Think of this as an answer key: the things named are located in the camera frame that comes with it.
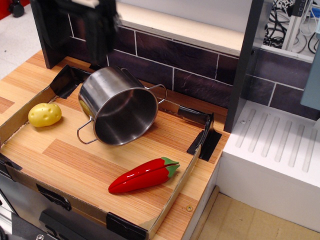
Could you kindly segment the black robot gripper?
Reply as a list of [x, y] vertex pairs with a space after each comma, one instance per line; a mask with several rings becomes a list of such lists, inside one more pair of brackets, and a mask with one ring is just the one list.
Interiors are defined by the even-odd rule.
[[112, 52], [120, 21], [115, 0], [32, 0], [38, 31], [51, 47], [60, 45], [59, 13], [84, 16], [90, 62], [100, 65]]

